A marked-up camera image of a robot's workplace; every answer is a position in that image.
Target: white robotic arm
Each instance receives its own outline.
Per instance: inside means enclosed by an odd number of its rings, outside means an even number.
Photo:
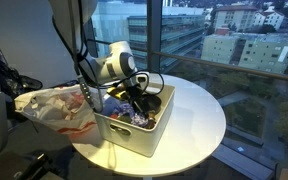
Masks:
[[[126,41],[111,44],[110,54],[106,57],[94,58],[89,54],[83,25],[95,11],[97,0],[49,2],[53,10],[53,25],[73,60],[76,53],[78,67],[88,85],[95,86],[124,79],[136,71],[133,55]]]

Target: white round table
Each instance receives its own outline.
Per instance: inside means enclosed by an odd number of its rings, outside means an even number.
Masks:
[[[198,85],[173,76],[163,77],[165,84],[175,86],[174,106],[152,157],[102,139],[97,126],[69,136],[76,150],[102,168],[144,179],[185,171],[211,155],[226,129],[222,107]],[[158,76],[150,77],[150,81],[160,82]]]

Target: apartment building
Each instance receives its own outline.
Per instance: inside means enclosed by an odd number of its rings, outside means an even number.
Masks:
[[[249,30],[254,21],[257,8],[250,5],[222,6],[216,9],[215,29],[223,25],[234,25],[239,32]]]
[[[207,36],[202,59],[284,74],[288,66],[288,35],[233,33]]]
[[[272,25],[275,30],[279,30],[284,20],[284,15],[277,11],[256,12],[253,21],[254,26],[263,26],[264,24]]]

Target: storage box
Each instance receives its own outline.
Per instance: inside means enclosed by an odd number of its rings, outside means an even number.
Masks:
[[[148,89],[160,88],[161,84],[150,83]],[[157,96],[161,99],[161,110],[156,114],[157,123],[153,129],[144,129],[132,124],[111,119],[113,108],[116,107],[115,99],[105,101],[104,110],[101,114],[95,113],[101,136],[126,149],[151,157],[162,137],[166,124],[173,109],[175,87],[164,85],[164,89]]]

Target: box handle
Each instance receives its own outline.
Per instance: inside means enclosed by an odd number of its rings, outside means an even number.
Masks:
[[[115,132],[120,133],[122,135],[131,136],[131,131],[129,131],[127,129],[124,129],[122,127],[110,124],[110,128],[111,128],[112,131],[115,131]]]

